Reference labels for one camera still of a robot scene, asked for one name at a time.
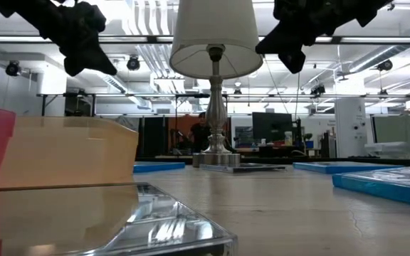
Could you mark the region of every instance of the white lampshade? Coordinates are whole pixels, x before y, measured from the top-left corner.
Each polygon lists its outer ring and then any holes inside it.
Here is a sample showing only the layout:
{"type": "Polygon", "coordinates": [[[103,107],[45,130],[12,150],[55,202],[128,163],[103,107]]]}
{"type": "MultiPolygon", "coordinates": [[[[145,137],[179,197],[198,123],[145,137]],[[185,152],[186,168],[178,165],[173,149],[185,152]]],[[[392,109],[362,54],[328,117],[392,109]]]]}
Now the white lampshade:
{"type": "Polygon", "coordinates": [[[226,49],[219,75],[238,78],[262,66],[258,42],[251,0],[180,0],[170,65],[179,74],[209,79],[212,62],[206,47],[221,44],[226,49]]]}

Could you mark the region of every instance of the lamp base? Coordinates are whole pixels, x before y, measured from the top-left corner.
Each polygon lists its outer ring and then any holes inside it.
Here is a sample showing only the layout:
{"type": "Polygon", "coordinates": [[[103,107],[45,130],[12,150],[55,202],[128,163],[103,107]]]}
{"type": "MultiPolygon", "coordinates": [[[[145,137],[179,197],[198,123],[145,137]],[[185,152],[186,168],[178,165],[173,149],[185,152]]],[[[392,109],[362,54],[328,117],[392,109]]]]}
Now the lamp base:
{"type": "Polygon", "coordinates": [[[192,166],[199,168],[201,164],[210,164],[238,167],[240,159],[240,154],[198,153],[192,156],[192,166]]]}

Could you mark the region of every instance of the table lamp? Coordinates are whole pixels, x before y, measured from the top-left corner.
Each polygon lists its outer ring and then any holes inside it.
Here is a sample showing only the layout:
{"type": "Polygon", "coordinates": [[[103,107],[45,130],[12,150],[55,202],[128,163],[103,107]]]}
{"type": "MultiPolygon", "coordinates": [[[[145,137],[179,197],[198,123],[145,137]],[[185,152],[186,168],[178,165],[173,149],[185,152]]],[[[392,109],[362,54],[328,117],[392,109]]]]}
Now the table lamp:
{"type": "Polygon", "coordinates": [[[180,0],[170,66],[184,76],[207,79],[211,97],[206,120],[209,148],[194,155],[194,163],[239,164],[240,155],[224,147],[227,109],[223,79],[249,75],[262,66],[256,53],[258,32],[251,0],[180,0]]]}

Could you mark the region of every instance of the silver lamp stand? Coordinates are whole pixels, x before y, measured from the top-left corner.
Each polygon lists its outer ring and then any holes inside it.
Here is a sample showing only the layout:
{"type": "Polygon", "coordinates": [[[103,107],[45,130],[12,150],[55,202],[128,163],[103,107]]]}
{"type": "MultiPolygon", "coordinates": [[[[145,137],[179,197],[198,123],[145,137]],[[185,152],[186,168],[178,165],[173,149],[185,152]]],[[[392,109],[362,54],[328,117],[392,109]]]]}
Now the silver lamp stand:
{"type": "Polygon", "coordinates": [[[206,110],[206,121],[211,128],[209,137],[210,146],[205,151],[193,155],[193,166],[200,167],[200,164],[239,166],[240,154],[232,154],[224,147],[225,137],[222,135],[223,126],[227,122],[227,109],[222,100],[222,82],[219,75],[219,61],[226,48],[224,45],[208,45],[206,48],[213,62],[213,75],[210,78],[211,97],[206,110]]]}

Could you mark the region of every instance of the person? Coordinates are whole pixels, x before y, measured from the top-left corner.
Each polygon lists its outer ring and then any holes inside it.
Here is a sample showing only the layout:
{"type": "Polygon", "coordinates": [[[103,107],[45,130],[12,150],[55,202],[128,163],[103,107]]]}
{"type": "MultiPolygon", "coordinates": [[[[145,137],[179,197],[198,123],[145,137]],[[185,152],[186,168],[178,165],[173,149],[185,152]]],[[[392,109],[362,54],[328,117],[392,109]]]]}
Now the person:
{"type": "Polygon", "coordinates": [[[211,135],[210,126],[206,123],[205,112],[199,114],[199,122],[191,126],[188,138],[192,141],[194,153],[200,153],[208,147],[208,137],[211,135]]]}

